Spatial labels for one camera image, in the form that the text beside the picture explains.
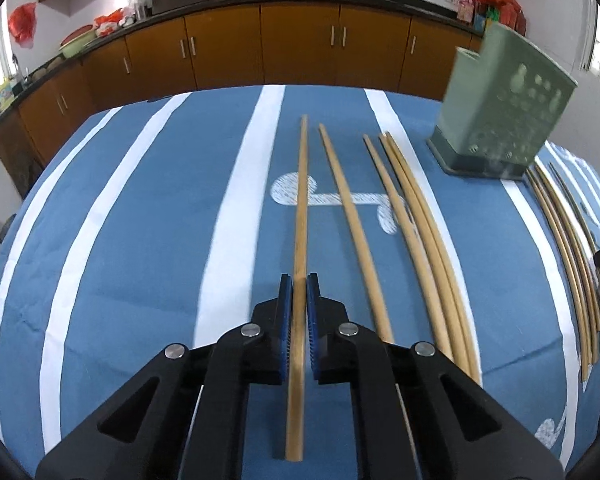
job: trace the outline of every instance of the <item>silver screw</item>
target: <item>silver screw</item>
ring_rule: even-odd
[[[436,353],[436,347],[431,343],[427,343],[426,341],[420,341],[419,343],[416,343],[415,350],[416,354],[422,357],[431,357]]]
[[[347,337],[351,337],[352,335],[356,335],[358,333],[358,326],[355,323],[342,323],[338,327],[338,332]]]
[[[169,359],[180,359],[184,355],[185,348],[183,345],[174,343],[164,349],[164,354]]]
[[[247,323],[242,326],[240,333],[245,337],[256,337],[260,333],[260,326],[255,323]]]

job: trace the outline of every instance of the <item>brown cabinet door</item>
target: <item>brown cabinet door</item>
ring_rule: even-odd
[[[336,84],[398,91],[409,16],[342,6]]]
[[[265,83],[336,83],[340,6],[267,4],[261,7]]]
[[[0,160],[20,196],[26,197],[43,166],[17,110],[10,110],[0,120]]]
[[[124,38],[107,43],[85,56],[82,60],[82,72],[96,111],[138,100],[136,78],[132,69]]]
[[[183,18],[129,34],[126,47],[142,99],[196,89]]]
[[[480,47],[482,46],[482,38],[480,38],[479,36],[474,36],[472,34],[471,36],[471,44],[469,45],[469,48],[471,50],[473,50],[474,52],[480,52]]]
[[[199,89],[264,82],[259,6],[198,12],[185,24]]]
[[[468,32],[412,18],[400,92],[442,100],[456,60],[456,46],[469,48],[470,42]]]
[[[18,109],[33,145],[47,165],[72,133],[54,82],[44,83]]]
[[[96,111],[91,92],[79,63],[62,70],[54,78],[60,104],[68,120],[71,133]]]

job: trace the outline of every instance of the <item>striped tablecloth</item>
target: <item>striped tablecloth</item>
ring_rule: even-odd
[[[426,145],[439,102],[352,88],[265,86],[182,94],[89,118],[25,200],[0,250],[0,437],[33,473],[171,342],[201,346],[250,317],[291,272],[299,122],[309,115],[308,270],[372,326],[317,132],[327,127],[358,204],[396,342],[432,340],[413,266],[362,134],[390,131],[442,231],[484,388],[565,468],[596,434],[600,361],[578,378],[561,259],[529,190],[458,178]],[[558,146],[552,162],[600,245],[600,179]],[[307,381],[302,463],[281,460],[286,390],[254,386],[243,478],[352,479],[349,390]]]

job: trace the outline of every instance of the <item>black countertop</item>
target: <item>black countertop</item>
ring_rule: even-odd
[[[9,106],[9,108],[0,113],[0,120],[11,110],[15,110],[21,101],[26,99],[26,97],[29,96],[31,93],[35,92],[36,89],[41,87],[46,81],[53,78],[53,76],[57,75],[59,72],[72,65],[73,63],[79,62],[83,56],[86,56],[93,50],[96,50],[101,46],[110,43],[113,40],[135,32],[136,30],[140,30],[145,27],[151,27],[152,25],[156,25],[157,23],[172,20],[174,18],[179,18],[181,16],[186,16],[188,14],[199,12],[201,10],[217,9],[219,7],[227,7],[240,4],[262,4],[270,2],[331,2],[337,4],[351,4],[355,6],[371,7],[373,9],[388,10],[391,12],[403,12],[404,14],[408,14],[410,16],[420,16],[428,20],[433,20],[435,22],[443,23],[445,25],[450,25],[452,27],[458,28],[459,30],[464,30],[465,32],[470,32],[477,36],[481,36],[481,33],[465,25],[464,23],[456,20],[456,12],[454,10],[447,9],[446,7],[432,4],[430,2],[426,2],[425,0],[207,0],[205,2],[200,2],[198,4],[193,4],[187,7],[179,7],[177,9],[168,10],[167,12],[162,12],[161,14],[148,17],[147,19],[142,20],[142,22],[137,22],[133,25],[129,25],[128,27],[121,28],[120,30],[109,34],[104,38],[92,41],[90,44],[87,45],[85,49],[83,49],[80,52],[80,54],[78,54],[78,56],[63,61],[60,65],[56,66],[52,70],[49,70],[40,79],[27,86],[14,99],[13,103]]]

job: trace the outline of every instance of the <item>table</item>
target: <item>table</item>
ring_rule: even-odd
[[[13,456],[33,474],[45,449],[161,348],[214,342],[277,295],[293,266],[294,172],[308,114],[308,270],[322,294],[373,326],[319,123],[358,204],[396,343],[432,340],[362,141],[389,130],[456,263],[484,388],[573,465],[596,434],[600,361],[580,384],[568,282],[533,196],[520,182],[443,173],[426,145],[439,108],[381,91],[258,86],[90,117],[46,168],[0,249],[0,436]],[[586,204],[600,245],[595,171],[549,143],[539,158]],[[302,463],[282,460],[285,410],[284,388],[252,387],[245,480],[356,477],[346,385],[307,379]]]

